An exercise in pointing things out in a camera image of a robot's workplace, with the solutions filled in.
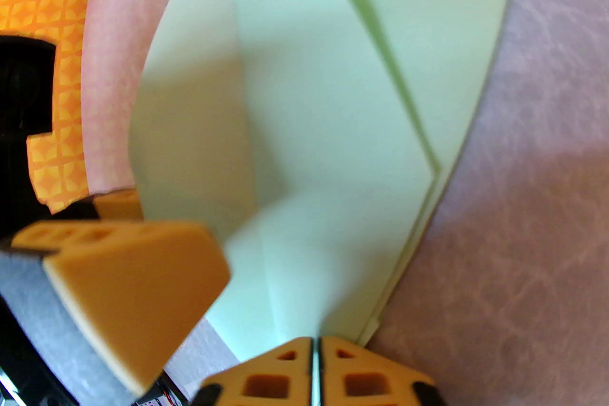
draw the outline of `black object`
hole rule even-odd
[[[26,138],[52,131],[55,46],[0,36],[0,237],[50,217],[28,171]]]
[[[96,195],[91,195],[54,214],[50,219],[99,219],[98,211],[93,204]]]
[[[315,406],[313,404],[313,386],[312,386],[313,370],[315,367],[315,354],[317,352],[317,348],[320,346],[320,343],[321,343],[321,338],[317,338],[317,339],[311,338],[311,353],[309,354],[309,396],[311,399],[309,400],[309,406]],[[320,364],[320,367],[318,367],[320,369],[321,365],[323,365],[321,358],[319,359],[318,363]],[[324,389],[321,385],[320,385],[320,389],[321,389],[320,397],[322,398],[322,399],[320,399],[320,406],[321,406],[324,403],[324,400],[323,400]]]
[[[49,217],[30,181],[26,141],[0,143],[0,237]]]
[[[0,141],[52,131],[55,46],[0,36]]]
[[[325,390],[324,390],[324,374],[326,373],[325,370],[325,357],[324,357],[324,348],[322,347],[322,343],[323,343],[322,338],[318,338],[316,339],[316,341],[314,341],[313,343],[313,348],[315,349],[315,351],[313,351],[313,353],[317,352],[317,369],[319,370],[319,397],[320,397],[320,404],[321,406],[325,406],[326,405],[326,397],[325,397]]]
[[[13,256],[22,256],[22,257],[30,257],[36,258],[37,260],[41,260],[44,257],[52,256],[53,254],[57,254],[57,250],[50,249],[29,249],[29,248],[20,248],[13,247],[13,236],[1,237],[0,238],[0,253],[2,254],[11,254]]]
[[[180,404],[188,404],[188,400],[185,395],[180,391],[180,388],[176,386],[176,383],[167,375],[165,371],[159,376],[157,381],[152,387],[140,397],[134,404],[144,404],[146,402],[154,401],[159,397],[164,397],[165,393],[174,395]]]
[[[198,391],[195,398],[191,402],[191,406],[214,406],[221,394],[221,385],[209,384]]]
[[[413,391],[421,406],[448,406],[442,399],[440,391],[426,382],[413,382]]]
[[[57,380],[23,333],[0,297],[0,371],[13,383],[13,391],[27,406],[78,406]],[[2,391],[11,399],[9,391]]]

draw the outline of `orange patterned surface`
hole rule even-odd
[[[54,211],[88,194],[80,119],[80,60],[87,0],[0,0],[0,31],[57,45],[53,133],[30,137],[30,177]]]

